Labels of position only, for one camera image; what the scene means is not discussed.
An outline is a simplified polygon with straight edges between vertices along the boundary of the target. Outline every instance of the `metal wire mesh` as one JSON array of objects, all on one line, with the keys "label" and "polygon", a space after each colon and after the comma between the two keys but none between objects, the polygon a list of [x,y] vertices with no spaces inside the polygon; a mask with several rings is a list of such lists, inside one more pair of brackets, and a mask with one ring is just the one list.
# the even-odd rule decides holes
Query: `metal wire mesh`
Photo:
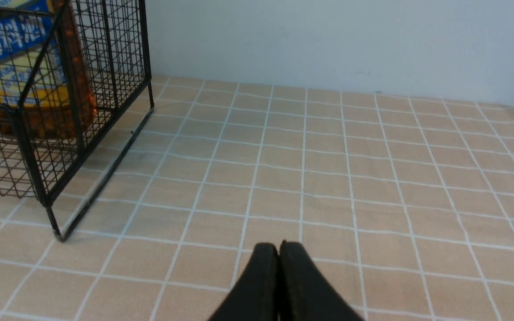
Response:
[{"label": "metal wire mesh", "polygon": [[149,81],[144,0],[43,2],[0,8],[0,195],[55,199]]}]

